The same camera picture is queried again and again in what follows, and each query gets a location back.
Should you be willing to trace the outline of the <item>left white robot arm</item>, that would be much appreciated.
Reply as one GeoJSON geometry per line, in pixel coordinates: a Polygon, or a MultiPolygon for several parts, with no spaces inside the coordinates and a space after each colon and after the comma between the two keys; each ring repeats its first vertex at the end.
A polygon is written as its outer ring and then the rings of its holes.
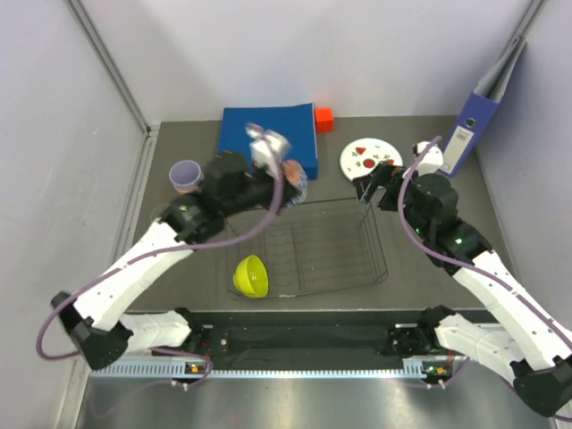
{"type": "Polygon", "coordinates": [[[193,354],[202,346],[202,327],[184,307],[163,313],[130,314],[128,307],[160,276],[199,250],[221,248],[215,236],[226,220],[261,207],[277,215],[307,193],[307,175],[294,160],[251,167],[247,158],[226,151],[202,170],[185,169],[185,190],[153,220],[139,241],[105,273],[74,294],[60,292],[51,305],[81,355],[101,370],[124,354],[174,349],[193,354]]]}

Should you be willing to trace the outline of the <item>white watermelon plate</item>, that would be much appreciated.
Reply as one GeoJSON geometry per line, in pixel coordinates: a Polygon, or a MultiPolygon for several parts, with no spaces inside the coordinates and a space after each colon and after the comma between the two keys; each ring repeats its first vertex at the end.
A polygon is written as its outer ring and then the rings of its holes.
{"type": "Polygon", "coordinates": [[[403,165],[400,152],[382,139],[353,140],[342,149],[340,154],[340,168],[349,181],[370,173],[381,162],[403,165]]]}

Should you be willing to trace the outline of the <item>pink plastic cup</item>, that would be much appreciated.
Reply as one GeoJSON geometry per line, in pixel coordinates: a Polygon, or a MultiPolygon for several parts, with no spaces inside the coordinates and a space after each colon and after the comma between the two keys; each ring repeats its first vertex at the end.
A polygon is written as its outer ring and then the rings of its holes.
{"type": "Polygon", "coordinates": [[[188,193],[198,192],[201,190],[201,187],[197,184],[191,184],[190,186],[185,187],[174,186],[174,189],[178,194],[184,195],[188,193]]]}

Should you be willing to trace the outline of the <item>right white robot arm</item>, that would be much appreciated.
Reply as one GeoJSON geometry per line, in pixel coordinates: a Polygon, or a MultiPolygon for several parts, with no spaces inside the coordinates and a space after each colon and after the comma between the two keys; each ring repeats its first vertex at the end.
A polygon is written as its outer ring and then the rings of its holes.
{"type": "Polygon", "coordinates": [[[491,243],[458,215],[458,192],[438,173],[378,164],[353,180],[357,197],[400,215],[405,232],[432,263],[473,294],[502,326],[488,333],[445,306],[418,319],[417,343],[430,354],[457,351],[510,384],[535,413],[568,421],[571,331],[556,321],[503,264],[491,243]]]}

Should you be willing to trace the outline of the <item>red blue patterned bowl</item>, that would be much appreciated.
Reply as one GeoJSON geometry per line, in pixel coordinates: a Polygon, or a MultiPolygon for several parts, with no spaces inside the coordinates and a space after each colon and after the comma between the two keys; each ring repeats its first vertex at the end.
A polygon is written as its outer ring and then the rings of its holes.
{"type": "Polygon", "coordinates": [[[287,207],[302,204],[307,198],[307,173],[295,160],[287,160],[282,163],[284,176],[297,191],[298,194],[291,198],[287,207]]]}

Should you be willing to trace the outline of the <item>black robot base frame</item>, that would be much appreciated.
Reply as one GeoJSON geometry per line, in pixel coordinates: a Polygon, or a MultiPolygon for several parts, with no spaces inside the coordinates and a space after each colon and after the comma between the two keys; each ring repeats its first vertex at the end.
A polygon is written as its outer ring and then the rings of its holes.
{"type": "Polygon", "coordinates": [[[426,343],[418,310],[195,311],[180,351],[215,369],[383,369],[451,353],[426,343]]]}

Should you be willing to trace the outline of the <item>lilac plastic cup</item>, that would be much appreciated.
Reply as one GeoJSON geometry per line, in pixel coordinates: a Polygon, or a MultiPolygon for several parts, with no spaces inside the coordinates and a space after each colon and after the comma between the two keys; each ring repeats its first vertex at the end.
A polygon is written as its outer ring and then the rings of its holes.
{"type": "Polygon", "coordinates": [[[175,163],[169,171],[169,180],[173,187],[199,185],[202,179],[203,173],[200,165],[192,160],[181,160],[175,163]]]}

